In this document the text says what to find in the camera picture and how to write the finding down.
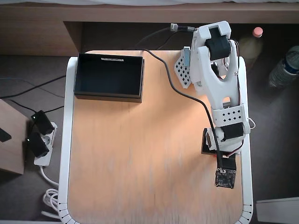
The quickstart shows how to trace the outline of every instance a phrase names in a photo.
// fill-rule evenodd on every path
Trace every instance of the pink bottle cap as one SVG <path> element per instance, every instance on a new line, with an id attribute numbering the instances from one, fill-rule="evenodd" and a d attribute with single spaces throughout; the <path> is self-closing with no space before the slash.
<path id="1" fill-rule="evenodd" d="M 255 37 L 261 37 L 263 34 L 263 29 L 260 27 L 255 27 L 254 30 L 252 31 L 252 35 Z"/>

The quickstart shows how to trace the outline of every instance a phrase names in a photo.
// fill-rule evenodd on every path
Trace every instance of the power strip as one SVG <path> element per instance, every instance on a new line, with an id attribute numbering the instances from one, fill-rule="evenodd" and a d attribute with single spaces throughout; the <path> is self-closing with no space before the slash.
<path id="1" fill-rule="evenodd" d="M 52 150 L 53 150 L 53 143 L 54 143 L 54 139 L 55 139 L 56 132 L 57 132 L 57 125 L 54 122 L 51 122 L 51 124 L 54 127 L 54 130 L 52 131 L 52 133 L 47 134 L 47 135 L 41 134 L 41 138 L 44 141 L 44 143 L 46 144 L 46 147 L 48 148 L 49 152 L 43 157 L 35 158 L 34 159 L 35 165 L 47 167 L 50 164 Z"/>

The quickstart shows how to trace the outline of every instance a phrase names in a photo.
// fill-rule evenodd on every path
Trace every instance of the water bottle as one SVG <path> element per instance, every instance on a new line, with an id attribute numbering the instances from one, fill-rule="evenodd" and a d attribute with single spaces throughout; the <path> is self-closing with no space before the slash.
<path id="1" fill-rule="evenodd" d="M 269 75 L 271 87 L 283 88 L 299 76 L 299 46 L 292 47 Z"/>
<path id="2" fill-rule="evenodd" d="M 249 71 L 249 69 L 253 66 L 257 57 L 262 52 L 262 34 L 263 29 L 260 27 L 255 27 L 251 35 L 243 36 L 239 40 L 239 54 L 244 58 L 247 71 Z"/>

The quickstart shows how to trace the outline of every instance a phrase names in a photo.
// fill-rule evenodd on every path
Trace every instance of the black power adapter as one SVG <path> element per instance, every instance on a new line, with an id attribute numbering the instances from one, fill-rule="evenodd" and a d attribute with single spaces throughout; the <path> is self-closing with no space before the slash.
<path id="1" fill-rule="evenodd" d="M 49 150 L 42 140 L 41 136 L 37 132 L 33 132 L 28 136 L 26 139 L 28 147 L 31 149 L 33 152 L 34 156 L 37 158 L 45 156 Z"/>
<path id="2" fill-rule="evenodd" d="M 54 130 L 53 125 L 49 121 L 44 111 L 39 111 L 31 116 L 34 124 L 37 126 L 38 131 L 42 135 L 50 134 Z"/>

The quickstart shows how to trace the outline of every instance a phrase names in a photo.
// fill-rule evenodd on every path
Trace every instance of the open box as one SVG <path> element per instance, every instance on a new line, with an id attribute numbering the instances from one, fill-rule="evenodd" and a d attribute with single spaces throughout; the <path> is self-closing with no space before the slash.
<path id="1" fill-rule="evenodd" d="M 141 56 L 79 54 L 74 94 L 79 99 L 142 101 Z"/>

